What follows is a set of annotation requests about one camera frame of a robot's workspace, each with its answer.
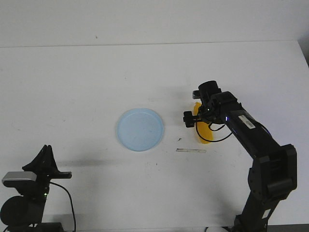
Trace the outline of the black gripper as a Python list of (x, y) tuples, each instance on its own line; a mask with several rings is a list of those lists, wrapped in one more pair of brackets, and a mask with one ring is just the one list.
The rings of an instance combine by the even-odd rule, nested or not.
[(201, 106), (198, 108), (197, 114), (194, 116), (191, 111), (183, 113), (183, 121), (187, 128), (192, 128), (198, 122), (205, 122), (207, 124), (224, 125), (225, 121), (220, 118), (217, 112), (218, 107), (214, 100), (211, 99), (215, 94), (221, 93), (217, 82), (207, 81), (198, 86), (198, 90), (193, 91), (193, 99), (200, 99)]
[(23, 166), (22, 170), (36, 172), (36, 193), (48, 193), (52, 179), (70, 179), (72, 177), (72, 172), (59, 171), (51, 145), (44, 145), (33, 161)]

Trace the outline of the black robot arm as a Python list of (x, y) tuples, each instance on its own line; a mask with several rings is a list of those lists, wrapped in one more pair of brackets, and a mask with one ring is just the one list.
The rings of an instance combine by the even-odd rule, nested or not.
[(265, 232), (268, 220), (278, 203), (297, 188), (297, 152), (293, 145), (279, 145), (264, 125), (256, 121), (229, 91), (221, 91), (216, 81), (207, 81), (193, 91), (200, 99), (197, 115), (185, 111), (183, 121), (188, 128), (199, 122), (209, 126), (226, 125), (249, 155), (250, 194), (230, 232)]
[(61, 172), (51, 145), (44, 145), (32, 162), (22, 171), (11, 171), (2, 178), (2, 184), (14, 188), (18, 196), (9, 198), (1, 207), (0, 219), (7, 227), (5, 232), (63, 232), (60, 222), (42, 222), (43, 212), (50, 191), (50, 185), (62, 188), (69, 196), (73, 217), (73, 231), (76, 231), (76, 217), (69, 191), (52, 179), (70, 179), (71, 172)]

